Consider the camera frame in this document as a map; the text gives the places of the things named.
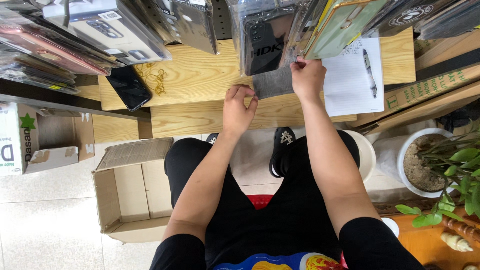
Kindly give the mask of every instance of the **pen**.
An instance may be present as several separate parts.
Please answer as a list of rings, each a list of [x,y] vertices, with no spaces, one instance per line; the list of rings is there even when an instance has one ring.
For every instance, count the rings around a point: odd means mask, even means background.
[[[373,80],[372,67],[370,66],[370,60],[368,59],[367,50],[363,49],[363,60],[365,62],[365,68],[367,69],[368,77],[370,79],[370,90],[372,91],[373,98],[377,98],[377,85]]]

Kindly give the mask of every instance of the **soil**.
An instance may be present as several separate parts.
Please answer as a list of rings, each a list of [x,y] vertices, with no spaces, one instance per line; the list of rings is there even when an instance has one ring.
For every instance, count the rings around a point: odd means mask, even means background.
[[[444,187],[443,177],[431,176],[430,168],[426,167],[423,160],[417,156],[418,152],[428,150],[443,139],[445,137],[440,134],[426,134],[415,139],[407,148],[403,159],[403,170],[408,181],[419,190],[437,192]]]

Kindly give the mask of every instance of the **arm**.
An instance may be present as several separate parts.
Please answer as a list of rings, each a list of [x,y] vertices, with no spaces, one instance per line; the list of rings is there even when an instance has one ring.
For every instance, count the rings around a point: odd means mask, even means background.
[[[258,106],[258,98],[254,97],[246,108],[243,101],[246,94],[254,94],[246,85],[232,86],[227,91],[223,105],[223,131],[188,179],[162,240],[186,233],[205,242],[205,230],[218,206],[233,149],[252,123]]]
[[[338,236],[343,225],[352,219],[380,216],[367,195],[355,161],[320,100],[326,68],[321,60],[298,61],[290,64],[293,90],[303,109],[313,176]]]

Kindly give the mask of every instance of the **person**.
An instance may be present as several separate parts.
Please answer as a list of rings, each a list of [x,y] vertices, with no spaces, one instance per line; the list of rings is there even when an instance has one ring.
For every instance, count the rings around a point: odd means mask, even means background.
[[[258,105],[247,85],[230,88],[223,130],[212,145],[176,142],[165,158],[173,212],[151,270],[409,269],[423,266],[373,207],[358,170],[355,141],[337,131],[320,100],[321,60],[290,65],[306,137],[276,130],[270,171],[283,177],[268,205],[255,210],[232,176],[229,160]]]

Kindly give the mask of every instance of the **green star logo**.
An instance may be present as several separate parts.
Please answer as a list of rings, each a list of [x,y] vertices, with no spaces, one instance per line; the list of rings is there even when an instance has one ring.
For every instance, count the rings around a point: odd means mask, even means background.
[[[20,126],[21,128],[36,129],[35,125],[33,124],[35,122],[35,118],[30,118],[28,113],[25,115],[25,117],[20,116],[20,120],[22,121],[22,125]]]

